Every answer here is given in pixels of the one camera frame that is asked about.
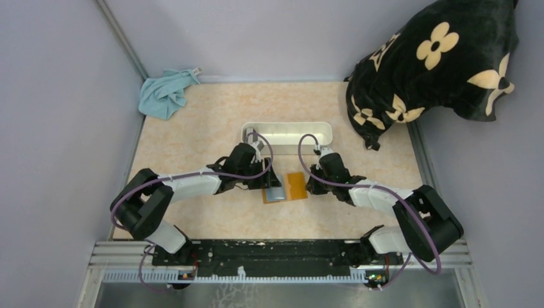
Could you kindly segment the orange leather card holder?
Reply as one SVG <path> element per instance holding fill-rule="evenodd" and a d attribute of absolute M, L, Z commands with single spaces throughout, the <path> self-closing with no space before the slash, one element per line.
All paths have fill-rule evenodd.
<path fill-rule="evenodd" d="M 280 187 L 262 190 L 264 204 L 304 200 L 308 198 L 306 181 L 302 172 L 288 173 L 280 177 Z"/>

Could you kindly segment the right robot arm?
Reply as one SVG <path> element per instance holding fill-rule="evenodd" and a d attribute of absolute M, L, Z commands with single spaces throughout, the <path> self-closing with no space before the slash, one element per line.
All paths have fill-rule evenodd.
<path fill-rule="evenodd" d="M 411 253 L 432 262 L 464 235 L 464 228 L 435 188 L 387 187 L 364 176 L 351 175 L 340 154 L 317 150 L 306 189 L 313 195 L 332 193 L 352 207 L 373 209 L 397 220 L 395 227 L 375 227 L 362 240 L 373 253 Z"/>

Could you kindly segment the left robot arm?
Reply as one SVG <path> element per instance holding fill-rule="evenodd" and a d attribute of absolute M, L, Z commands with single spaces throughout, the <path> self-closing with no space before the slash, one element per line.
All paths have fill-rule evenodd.
<path fill-rule="evenodd" d="M 213 196 L 241 184 L 249 190 L 281 187 L 273 171 L 273 157 L 262 157 L 263 143 L 240 143 L 231 154 L 191 173 L 159 175 L 141 169 L 128 182 L 110 206 L 115 226 L 129 232 L 137 241 L 147 241 L 167 253 L 176 254 L 189 246 L 190 239 L 164 216 L 170 204 Z"/>

